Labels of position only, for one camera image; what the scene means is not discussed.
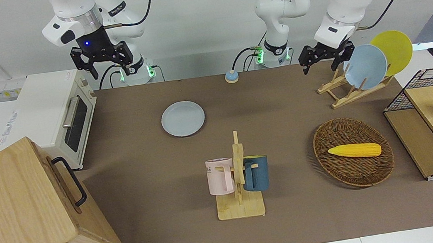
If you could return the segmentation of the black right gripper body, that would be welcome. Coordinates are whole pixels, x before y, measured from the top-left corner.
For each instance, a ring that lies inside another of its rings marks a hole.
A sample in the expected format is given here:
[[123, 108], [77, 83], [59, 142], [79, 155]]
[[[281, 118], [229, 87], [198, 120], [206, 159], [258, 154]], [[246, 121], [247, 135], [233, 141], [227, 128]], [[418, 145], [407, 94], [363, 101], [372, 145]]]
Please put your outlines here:
[[87, 62], [111, 61], [120, 65], [119, 53], [131, 52], [125, 41], [111, 42], [103, 27], [98, 28], [93, 33], [83, 35], [75, 41], [78, 47], [73, 47], [70, 54], [78, 70], [84, 70], [83, 64]]

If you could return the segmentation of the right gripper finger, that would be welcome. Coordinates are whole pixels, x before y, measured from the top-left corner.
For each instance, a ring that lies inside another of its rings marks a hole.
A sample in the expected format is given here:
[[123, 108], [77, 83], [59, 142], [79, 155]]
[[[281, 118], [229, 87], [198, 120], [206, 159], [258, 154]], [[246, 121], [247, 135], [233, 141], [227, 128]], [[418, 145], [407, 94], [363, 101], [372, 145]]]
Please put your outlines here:
[[133, 63], [134, 56], [130, 51], [119, 53], [120, 66], [126, 68]]
[[87, 72], [90, 72], [94, 80], [98, 79], [98, 72], [94, 67], [94, 62], [87, 62], [83, 64], [83, 69]]

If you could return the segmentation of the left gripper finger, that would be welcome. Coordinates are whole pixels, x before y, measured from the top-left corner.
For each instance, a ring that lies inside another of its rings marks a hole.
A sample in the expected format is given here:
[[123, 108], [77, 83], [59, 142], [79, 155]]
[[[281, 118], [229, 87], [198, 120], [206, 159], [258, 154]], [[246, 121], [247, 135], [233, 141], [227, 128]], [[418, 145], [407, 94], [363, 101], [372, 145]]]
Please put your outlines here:
[[303, 67], [303, 73], [307, 75], [309, 73], [309, 69], [311, 67], [310, 54], [300, 55], [299, 60], [300, 60], [301, 67]]
[[341, 63], [343, 63], [343, 62], [345, 62], [345, 60], [346, 60], [346, 58], [345, 58], [345, 55], [334, 55], [334, 60], [333, 60], [333, 62], [332, 62], [332, 64], [331, 64], [331, 70], [332, 71], [336, 71], [336, 69], [338, 69], [338, 66], [341, 64]]

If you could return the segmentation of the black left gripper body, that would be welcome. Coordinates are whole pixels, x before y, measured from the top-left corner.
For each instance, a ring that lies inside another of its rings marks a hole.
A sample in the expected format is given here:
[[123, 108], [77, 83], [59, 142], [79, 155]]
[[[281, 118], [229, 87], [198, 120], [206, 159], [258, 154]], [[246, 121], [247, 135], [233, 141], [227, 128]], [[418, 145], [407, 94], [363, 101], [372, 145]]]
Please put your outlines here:
[[354, 50], [354, 44], [349, 40], [342, 42], [338, 48], [326, 46], [322, 43], [317, 43], [316, 46], [304, 46], [303, 54], [307, 56], [307, 60], [316, 60], [323, 58], [331, 58], [338, 55], [342, 55], [344, 52], [352, 52]]

